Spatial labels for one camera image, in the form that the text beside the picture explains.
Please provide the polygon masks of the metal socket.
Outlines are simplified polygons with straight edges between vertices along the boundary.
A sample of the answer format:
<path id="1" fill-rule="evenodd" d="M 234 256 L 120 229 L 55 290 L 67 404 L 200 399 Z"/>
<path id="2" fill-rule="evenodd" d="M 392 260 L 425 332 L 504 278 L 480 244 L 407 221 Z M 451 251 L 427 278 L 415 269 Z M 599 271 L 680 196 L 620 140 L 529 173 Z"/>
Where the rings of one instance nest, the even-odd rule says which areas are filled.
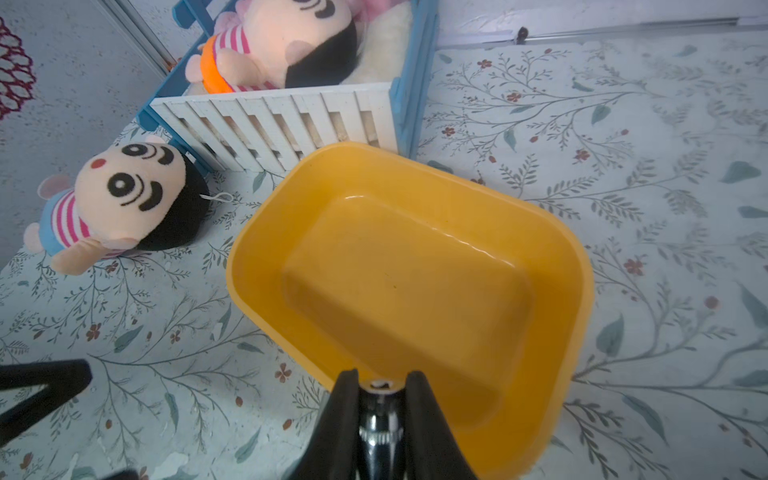
<path id="1" fill-rule="evenodd" d="M 365 381 L 358 400 L 358 478 L 404 479 L 404 385 L 389 379 Z"/>

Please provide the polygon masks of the yellow plastic storage box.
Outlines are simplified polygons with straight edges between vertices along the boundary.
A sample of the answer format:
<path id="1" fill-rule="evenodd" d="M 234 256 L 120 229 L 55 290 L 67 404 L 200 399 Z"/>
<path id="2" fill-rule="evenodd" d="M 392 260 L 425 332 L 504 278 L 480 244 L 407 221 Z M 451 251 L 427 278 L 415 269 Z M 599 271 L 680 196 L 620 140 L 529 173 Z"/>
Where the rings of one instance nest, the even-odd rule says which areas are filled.
<path id="1" fill-rule="evenodd" d="M 424 372 L 483 479 L 547 448 L 589 323 L 587 252 L 560 220 L 358 143 L 301 160 L 241 230 L 238 308 L 331 388 Z"/>

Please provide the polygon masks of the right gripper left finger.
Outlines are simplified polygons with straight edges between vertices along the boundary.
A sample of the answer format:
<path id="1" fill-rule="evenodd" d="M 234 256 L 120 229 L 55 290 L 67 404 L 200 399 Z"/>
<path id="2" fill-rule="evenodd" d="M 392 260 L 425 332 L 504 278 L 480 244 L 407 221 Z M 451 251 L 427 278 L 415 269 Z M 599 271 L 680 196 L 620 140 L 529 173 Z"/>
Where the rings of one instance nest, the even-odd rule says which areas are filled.
<path id="1" fill-rule="evenodd" d="M 287 479 L 355 479 L 359 421 L 359 375 L 339 374 L 306 451 Z"/>

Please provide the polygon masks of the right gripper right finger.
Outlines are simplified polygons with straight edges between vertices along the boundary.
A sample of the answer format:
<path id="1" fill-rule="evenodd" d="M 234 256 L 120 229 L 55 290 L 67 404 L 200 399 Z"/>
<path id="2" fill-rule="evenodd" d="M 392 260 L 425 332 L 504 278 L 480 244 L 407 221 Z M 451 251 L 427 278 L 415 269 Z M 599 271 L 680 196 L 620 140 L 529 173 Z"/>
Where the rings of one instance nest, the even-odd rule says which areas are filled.
<path id="1" fill-rule="evenodd" d="M 406 377 L 405 454 L 407 479 L 477 479 L 421 371 Z"/>

